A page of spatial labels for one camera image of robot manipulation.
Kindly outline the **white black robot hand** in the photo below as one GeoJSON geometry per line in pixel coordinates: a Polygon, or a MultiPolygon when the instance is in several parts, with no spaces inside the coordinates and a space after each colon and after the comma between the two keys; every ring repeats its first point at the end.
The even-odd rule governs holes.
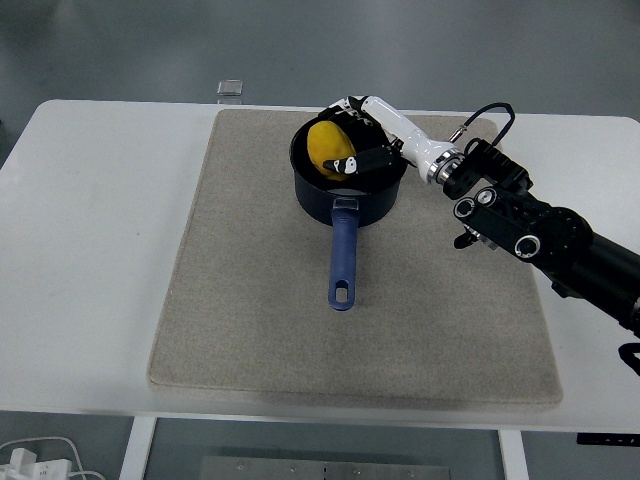
{"type": "Polygon", "coordinates": [[[400,141],[400,154],[418,169],[425,183],[446,181],[447,167],[459,159],[459,149],[450,141],[432,139],[404,114],[376,96],[349,96],[331,104],[327,111],[366,119],[382,128],[390,141],[400,141]]]}

